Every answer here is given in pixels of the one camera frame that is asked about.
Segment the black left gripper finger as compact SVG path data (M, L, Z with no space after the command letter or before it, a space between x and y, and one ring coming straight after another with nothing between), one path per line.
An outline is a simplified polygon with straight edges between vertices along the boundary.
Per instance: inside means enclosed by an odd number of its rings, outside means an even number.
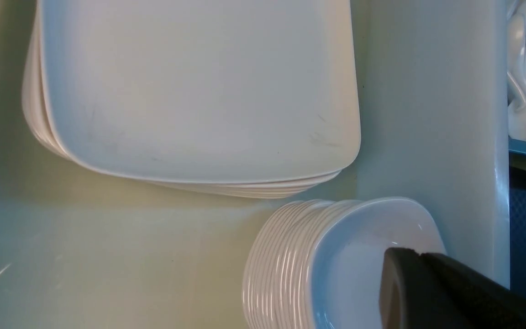
M441 253L388 248L379 311L384 329L526 329L526 298Z

